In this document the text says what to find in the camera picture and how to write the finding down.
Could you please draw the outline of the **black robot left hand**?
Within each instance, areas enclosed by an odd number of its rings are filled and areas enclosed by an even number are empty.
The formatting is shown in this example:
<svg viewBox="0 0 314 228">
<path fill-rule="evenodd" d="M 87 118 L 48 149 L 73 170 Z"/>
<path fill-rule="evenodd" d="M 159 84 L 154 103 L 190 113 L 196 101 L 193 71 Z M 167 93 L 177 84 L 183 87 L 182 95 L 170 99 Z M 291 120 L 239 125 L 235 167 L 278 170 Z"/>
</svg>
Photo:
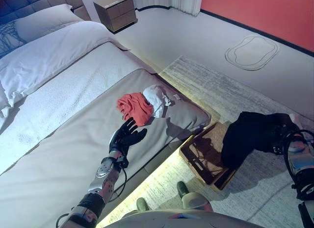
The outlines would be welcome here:
<svg viewBox="0 0 314 228">
<path fill-rule="evenodd" d="M 147 134 L 146 128 L 143 128 L 141 131 L 137 131 L 137 128 L 138 126 L 133 117 L 126 120 L 114 133 L 109 143 L 109 153 L 120 152 L 127 156 L 130 146 L 142 141 Z"/>
</svg>

